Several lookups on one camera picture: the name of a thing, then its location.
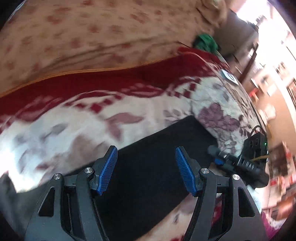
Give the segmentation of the white tag on blanket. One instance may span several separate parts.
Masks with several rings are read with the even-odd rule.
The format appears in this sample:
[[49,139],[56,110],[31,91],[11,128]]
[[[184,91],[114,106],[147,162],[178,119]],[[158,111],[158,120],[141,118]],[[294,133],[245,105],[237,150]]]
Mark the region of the white tag on blanket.
[[223,77],[223,79],[225,79],[226,81],[235,84],[235,85],[239,85],[238,79],[230,72],[221,69],[220,70],[221,76]]

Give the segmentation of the red white floral fleece blanket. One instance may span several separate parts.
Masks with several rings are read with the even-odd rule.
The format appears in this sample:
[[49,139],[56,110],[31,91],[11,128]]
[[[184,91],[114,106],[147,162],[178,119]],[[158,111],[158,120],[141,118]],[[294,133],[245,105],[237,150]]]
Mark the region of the red white floral fleece blanket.
[[[164,61],[61,74],[2,97],[1,240],[110,240],[92,197],[93,164],[110,146],[119,151],[189,116],[240,156],[260,120],[221,69],[230,72],[214,55],[181,48]],[[199,171],[200,194],[188,192],[136,240],[267,240],[248,185],[212,158]]]

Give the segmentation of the beige floral quilt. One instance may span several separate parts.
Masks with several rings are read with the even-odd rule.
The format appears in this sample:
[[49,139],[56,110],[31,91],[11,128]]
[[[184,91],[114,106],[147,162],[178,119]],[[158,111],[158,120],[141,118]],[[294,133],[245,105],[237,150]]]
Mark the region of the beige floral quilt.
[[26,1],[1,29],[1,92],[50,75],[163,60],[231,1]]

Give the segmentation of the green cloth item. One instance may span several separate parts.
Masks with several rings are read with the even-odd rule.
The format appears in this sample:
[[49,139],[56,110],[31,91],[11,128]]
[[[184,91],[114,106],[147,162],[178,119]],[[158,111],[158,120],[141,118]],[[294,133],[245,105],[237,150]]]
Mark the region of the green cloth item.
[[201,34],[198,35],[193,43],[193,48],[199,49],[208,53],[216,54],[218,51],[218,45],[211,35]]

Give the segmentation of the black pants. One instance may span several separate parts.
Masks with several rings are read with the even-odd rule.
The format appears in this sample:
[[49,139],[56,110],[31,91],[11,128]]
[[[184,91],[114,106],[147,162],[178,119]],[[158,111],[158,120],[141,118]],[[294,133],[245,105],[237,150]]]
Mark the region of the black pants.
[[118,151],[107,190],[92,192],[96,210],[110,240],[136,240],[161,222],[187,196],[175,160],[182,146],[201,167],[217,140],[192,116]]

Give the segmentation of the framed wall picture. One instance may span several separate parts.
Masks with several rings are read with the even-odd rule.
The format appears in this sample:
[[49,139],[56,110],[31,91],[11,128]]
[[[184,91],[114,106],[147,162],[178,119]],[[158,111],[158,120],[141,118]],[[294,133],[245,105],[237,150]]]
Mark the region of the framed wall picture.
[[292,99],[293,105],[296,108],[296,79],[293,78],[291,83],[287,86],[287,91]]

